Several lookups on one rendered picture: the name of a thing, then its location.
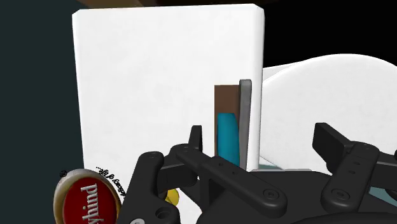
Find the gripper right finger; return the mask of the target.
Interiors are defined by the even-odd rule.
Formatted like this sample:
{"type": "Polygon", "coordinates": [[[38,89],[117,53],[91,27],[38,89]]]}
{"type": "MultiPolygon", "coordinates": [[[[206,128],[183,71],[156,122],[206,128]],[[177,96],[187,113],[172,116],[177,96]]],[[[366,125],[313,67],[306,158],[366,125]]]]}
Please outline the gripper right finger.
{"type": "Polygon", "coordinates": [[[351,141],[327,123],[315,124],[312,147],[331,173],[320,199],[327,212],[397,213],[369,194],[371,187],[383,188],[397,200],[397,151],[390,155],[374,145],[351,141]]]}

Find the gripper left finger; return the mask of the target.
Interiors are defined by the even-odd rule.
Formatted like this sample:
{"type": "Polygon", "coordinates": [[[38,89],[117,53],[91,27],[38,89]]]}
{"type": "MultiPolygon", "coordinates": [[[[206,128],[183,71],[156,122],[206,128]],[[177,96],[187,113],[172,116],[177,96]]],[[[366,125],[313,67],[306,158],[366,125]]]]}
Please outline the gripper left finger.
{"type": "Polygon", "coordinates": [[[257,211],[260,219],[286,213],[288,200],[275,186],[219,156],[202,151],[202,127],[194,125],[188,143],[175,145],[168,155],[149,151],[139,156],[117,224],[181,224],[178,208],[161,194],[180,188],[202,210],[224,191],[257,211]]]}

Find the white toilet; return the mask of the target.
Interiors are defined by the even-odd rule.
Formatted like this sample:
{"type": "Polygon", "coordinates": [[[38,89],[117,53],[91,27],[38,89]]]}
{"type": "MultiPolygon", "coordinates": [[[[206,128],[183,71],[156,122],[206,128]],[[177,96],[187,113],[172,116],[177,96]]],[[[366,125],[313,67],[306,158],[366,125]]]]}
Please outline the white toilet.
{"type": "Polygon", "coordinates": [[[208,212],[183,189],[181,224],[397,224],[397,213],[329,213],[321,192],[331,173],[312,147],[316,123],[381,152],[397,151],[397,66],[334,54],[263,66],[265,12],[255,4],[79,10],[73,15],[83,160],[127,190],[139,156],[168,155],[202,127],[216,155],[214,87],[252,81],[247,169],[288,200],[260,219],[224,191],[208,212]]]}

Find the grey flat slab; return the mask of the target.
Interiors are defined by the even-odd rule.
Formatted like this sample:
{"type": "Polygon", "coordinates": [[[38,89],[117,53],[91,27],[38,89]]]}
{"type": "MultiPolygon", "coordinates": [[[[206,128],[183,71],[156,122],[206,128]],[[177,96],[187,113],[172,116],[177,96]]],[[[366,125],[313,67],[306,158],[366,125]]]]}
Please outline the grey flat slab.
{"type": "Polygon", "coordinates": [[[239,153],[240,168],[247,169],[249,123],[251,114],[252,81],[239,81],[239,153]]]}

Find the small yellow object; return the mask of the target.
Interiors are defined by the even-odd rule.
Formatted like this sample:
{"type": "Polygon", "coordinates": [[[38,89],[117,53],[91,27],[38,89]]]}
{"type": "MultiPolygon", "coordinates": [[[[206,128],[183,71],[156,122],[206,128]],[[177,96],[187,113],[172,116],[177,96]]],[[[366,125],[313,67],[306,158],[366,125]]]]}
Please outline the small yellow object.
{"type": "Polygon", "coordinates": [[[178,191],[176,189],[168,190],[165,200],[168,203],[170,203],[170,204],[172,204],[174,206],[177,206],[178,203],[179,203],[179,193],[178,193],[178,191]]]}

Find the brown box with blue panel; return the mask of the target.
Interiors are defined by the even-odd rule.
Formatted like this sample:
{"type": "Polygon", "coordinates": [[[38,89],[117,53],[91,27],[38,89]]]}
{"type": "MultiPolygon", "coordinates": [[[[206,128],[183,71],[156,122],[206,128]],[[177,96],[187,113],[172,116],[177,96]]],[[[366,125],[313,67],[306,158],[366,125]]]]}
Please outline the brown box with blue panel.
{"type": "Polygon", "coordinates": [[[239,86],[214,87],[216,155],[239,166],[239,86]]]}

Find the round tin with red label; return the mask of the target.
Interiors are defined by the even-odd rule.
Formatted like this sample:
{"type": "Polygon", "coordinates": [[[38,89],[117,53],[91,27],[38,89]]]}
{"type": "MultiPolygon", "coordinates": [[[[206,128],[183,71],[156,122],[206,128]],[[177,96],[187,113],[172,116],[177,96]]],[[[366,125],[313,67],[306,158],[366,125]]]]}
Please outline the round tin with red label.
{"type": "Polygon", "coordinates": [[[61,171],[53,196],[56,224],[116,224],[126,190],[107,169],[61,171]]]}

